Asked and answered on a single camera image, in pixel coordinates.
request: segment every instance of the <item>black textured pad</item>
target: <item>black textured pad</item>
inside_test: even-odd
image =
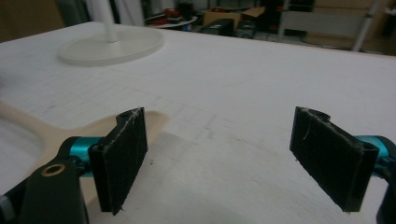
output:
[[[103,212],[116,215],[121,210],[147,151],[144,108],[118,115],[117,126],[90,147],[93,178]]]
[[[296,107],[290,150],[344,212],[358,212],[378,148],[330,122],[330,116]]]

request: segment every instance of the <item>black plastic part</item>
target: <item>black plastic part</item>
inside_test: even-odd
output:
[[[376,221],[379,224],[394,224],[396,223],[396,161],[389,162],[386,169],[387,171],[383,173],[389,185],[376,215]]]
[[[93,178],[103,212],[116,215],[148,151],[144,108],[117,116],[117,126],[89,148]]]
[[[18,217],[21,213],[21,207],[23,203],[23,198],[26,190],[27,179],[24,179],[21,183],[15,186],[13,189],[9,190],[5,196],[9,198],[11,204],[13,206],[15,216]]]
[[[330,122],[330,116],[296,107],[290,150],[344,212],[358,212],[379,149]]]
[[[78,169],[73,162],[52,161],[30,175],[20,223],[88,223]]]

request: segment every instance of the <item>brass screw hole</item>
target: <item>brass screw hole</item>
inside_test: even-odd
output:
[[[60,174],[64,170],[65,166],[61,163],[51,165],[46,167],[42,172],[41,175],[45,177],[50,177],[54,175]]]

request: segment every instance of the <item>white table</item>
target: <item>white table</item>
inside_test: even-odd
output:
[[[396,60],[362,53],[161,30],[162,49],[106,67],[74,67],[58,48],[97,23],[0,44],[0,100],[60,128],[133,107],[170,122],[112,217],[92,223],[375,223],[387,184],[372,178],[345,214],[289,151],[294,108],[328,113],[352,134],[396,142]],[[26,175],[40,142],[1,120],[0,193]]]

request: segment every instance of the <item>lamp base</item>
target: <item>lamp base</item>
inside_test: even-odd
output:
[[[59,49],[59,58],[71,65],[104,66],[146,57],[163,46],[163,35],[154,29],[132,26],[117,35],[114,43],[105,34],[78,38]]]

